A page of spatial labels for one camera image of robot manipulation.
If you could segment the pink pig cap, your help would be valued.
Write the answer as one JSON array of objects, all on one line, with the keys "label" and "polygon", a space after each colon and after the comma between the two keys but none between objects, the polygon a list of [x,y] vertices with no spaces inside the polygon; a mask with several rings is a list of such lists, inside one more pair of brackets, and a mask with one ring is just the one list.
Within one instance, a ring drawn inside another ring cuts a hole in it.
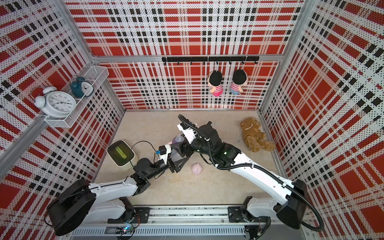
[{"label": "pink pig cap", "polygon": [[193,175],[199,176],[203,172],[203,166],[200,163],[195,163],[191,166],[191,171]]}]

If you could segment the clear baby bottle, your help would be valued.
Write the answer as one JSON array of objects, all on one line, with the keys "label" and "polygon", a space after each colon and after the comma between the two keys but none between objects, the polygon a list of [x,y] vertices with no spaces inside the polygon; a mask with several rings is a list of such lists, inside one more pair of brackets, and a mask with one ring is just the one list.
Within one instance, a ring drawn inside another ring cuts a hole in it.
[{"label": "clear baby bottle", "polygon": [[179,165],[184,157],[182,157],[177,151],[172,150],[171,152],[171,160],[175,165]]}]

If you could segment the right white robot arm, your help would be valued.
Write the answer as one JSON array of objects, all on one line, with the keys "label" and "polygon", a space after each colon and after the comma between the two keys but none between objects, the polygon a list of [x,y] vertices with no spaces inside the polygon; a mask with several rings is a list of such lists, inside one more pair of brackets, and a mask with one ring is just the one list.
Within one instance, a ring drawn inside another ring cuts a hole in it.
[{"label": "right white robot arm", "polygon": [[244,219],[251,222],[258,217],[277,217],[292,229],[324,230],[324,220],[308,200],[303,181],[285,179],[260,166],[235,146],[222,142],[211,122],[197,127],[183,115],[178,118],[181,121],[178,128],[186,140],[175,145],[174,150],[186,157],[193,153],[206,155],[216,169],[238,174],[270,195],[262,200],[246,198],[242,209]]}]

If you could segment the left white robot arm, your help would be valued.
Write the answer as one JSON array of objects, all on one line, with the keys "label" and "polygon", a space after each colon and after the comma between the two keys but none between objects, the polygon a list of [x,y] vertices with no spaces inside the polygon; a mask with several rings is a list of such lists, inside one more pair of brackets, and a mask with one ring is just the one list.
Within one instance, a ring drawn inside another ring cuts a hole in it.
[{"label": "left white robot arm", "polygon": [[143,193],[149,186],[149,180],[166,170],[178,173],[188,158],[176,155],[176,161],[168,157],[167,161],[155,163],[147,158],[140,159],[134,166],[134,174],[120,181],[104,184],[89,184],[84,179],[74,182],[47,207],[56,236],[64,236],[83,223],[111,219],[123,223],[133,215],[133,207],[128,197]]}]

